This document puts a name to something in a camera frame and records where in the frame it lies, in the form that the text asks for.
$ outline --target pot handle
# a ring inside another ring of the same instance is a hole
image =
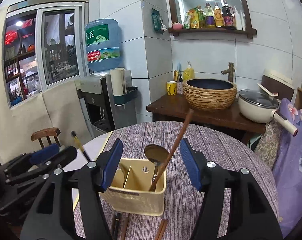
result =
[[[281,124],[290,134],[295,137],[297,132],[299,131],[288,119],[286,119],[283,115],[280,114],[279,111],[273,110],[271,113],[272,117]]]
[[[264,86],[261,84],[257,84],[262,90],[264,90],[265,93],[267,93],[270,97],[278,97],[278,93],[272,94],[270,91],[268,91]]]

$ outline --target woven basin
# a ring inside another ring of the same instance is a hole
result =
[[[216,111],[229,107],[236,96],[237,86],[229,81],[193,78],[183,82],[183,93],[193,108]]]

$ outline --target purple blanket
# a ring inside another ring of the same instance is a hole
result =
[[[279,224],[286,237],[302,217],[302,109],[284,98],[280,112],[299,129],[293,137],[283,129],[273,175],[278,191]]]

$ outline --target round table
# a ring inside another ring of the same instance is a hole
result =
[[[115,139],[123,142],[123,158],[146,159],[144,147],[158,144],[170,151],[182,127],[181,122],[147,122],[113,131],[104,150],[110,150]],[[194,150],[201,151],[208,161],[218,163],[222,168],[238,171],[246,167],[253,174],[278,217],[278,197],[270,168],[249,148],[238,140],[207,127],[189,125],[186,137]],[[161,220],[168,219],[162,239],[188,240],[197,220],[203,196],[192,185],[184,166],[180,149],[176,150],[167,167],[167,188],[164,194],[164,213],[160,217],[129,214],[126,239],[153,240]],[[106,220],[111,228],[115,211],[101,197]],[[230,189],[225,190],[224,206],[218,237],[226,234],[230,209]],[[84,237],[79,203],[75,208],[75,225],[78,235]],[[121,236],[123,219],[119,228]]]

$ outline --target metal ladle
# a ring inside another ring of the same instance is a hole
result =
[[[144,147],[144,154],[148,160],[155,165],[152,177],[152,182],[154,182],[156,176],[158,175],[158,168],[164,163],[169,155],[169,152],[160,145],[149,144]]]

